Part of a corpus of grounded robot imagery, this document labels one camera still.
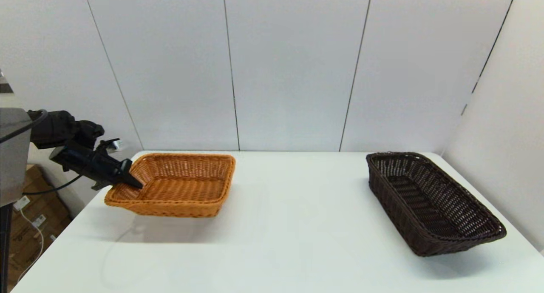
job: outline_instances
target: cardboard box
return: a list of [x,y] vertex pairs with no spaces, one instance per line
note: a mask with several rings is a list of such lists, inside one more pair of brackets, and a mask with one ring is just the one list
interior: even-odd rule
[[[57,239],[64,229],[70,224],[71,219],[66,217],[59,220],[55,226],[49,224],[45,225],[42,229],[43,234],[43,252]],[[9,254],[9,269],[8,269],[8,281],[17,281],[19,275],[27,268],[40,253],[41,249],[41,237],[40,234],[33,228],[34,235],[27,240],[25,246],[23,246],[19,252],[11,252]]]
[[[52,187],[43,179],[36,165],[27,165],[23,192],[42,192]],[[21,209],[31,221],[40,218],[39,229],[43,233],[45,251],[71,219],[66,206],[55,192],[27,195],[29,202]],[[21,273],[37,258],[41,249],[41,237],[35,227],[13,210],[11,219],[10,250],[8,260],[8,286],[14,286]]]
[[[63,219],[68,218],[68,210],[66,210],[66,208],[59,199],[55,198],[48,202],[42,209],[36,210],[34,212],[34,216],[29,217],[28,219],[34,222],[37,218],[41,216],[45,218],[45,221],[43,221],[43,223],[38,228],[41,230],[45,230],[47,228],[56,227]],[[10,235],[10,253],[17,253],[21,251],[21,249],[25,246],[29,239],[32,239],[32,237],[36,236],[37,234],[36,229],[27,220],[21,217],[21,219],[18,221],[23,221],[24,225],[18,233],[14,233],[12,231]]]

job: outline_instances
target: black cable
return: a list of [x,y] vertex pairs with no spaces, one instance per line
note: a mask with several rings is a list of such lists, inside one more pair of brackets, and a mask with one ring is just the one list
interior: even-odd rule
[[68,187],[70,184],[72,184],[74,181],[80,179],[83,175],[79,175],[78,177],[70,180],[69,182],[63,184],[62,186],[60,187],[56,187],[56,188],[53,188],[53,189],[50,189],[50,190],[47,190],[47,191],[40,191],[40,192],[23,192],[23,195],[37,195],[37,194],[45,194],[45,193],[49,193],[49,192],[55,192],[55,191],[58,191],[62,188],[65,188],[65,187]]
[[13,138],[15,136],[18,136],[18,135],[22,134],[23,132],[26,132],[27,130],[29,130],[29,129],[33,128],[34,126],[38,125],[39,123],[41,123],[41,121],[43,121],[43,119],[45,119],[45,117],[47,116],[47,111],[45,109],[40,109],[40,111],[41,111],[41,116],[39,116],[34,121],[30,122],[28,125],[26,125],[26,126],[24,126],[22,128],[19,128],[18,130],[14,131],[14,132],[6,134],[2,138],[0,138],[0,143],[4,143],[7,140],[10,140],[11,138]]

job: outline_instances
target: white table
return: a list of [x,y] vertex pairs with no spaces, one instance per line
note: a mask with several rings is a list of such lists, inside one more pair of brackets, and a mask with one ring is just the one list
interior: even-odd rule
[[369,190],[365,153],[225,153],[237,165],[216,218],[138,216],[105,206],[105,188],[13,292],[544,293],[544,258],[437,155],[507,237],[417,257]]

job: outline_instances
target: brown wicker basket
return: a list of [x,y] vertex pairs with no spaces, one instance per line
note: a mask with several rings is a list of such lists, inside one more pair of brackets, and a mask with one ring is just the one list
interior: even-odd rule
[[143,155],[130,173],[144,187],[120,183],[104,202],[140,215],[214,217],[227,199],[234,169],[230,155]]
[[372,192],[419,256],[461,252],[505,237],[504,225],[423,155],[367,155]]

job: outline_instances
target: orange wicker basket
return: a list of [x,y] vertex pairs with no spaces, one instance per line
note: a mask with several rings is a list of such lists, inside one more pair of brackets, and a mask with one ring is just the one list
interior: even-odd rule
[[104,202],[140,215],[214,217],[227,199],[234,169],[230,155],[143,155],[130,173],[144,187],[119,183]]

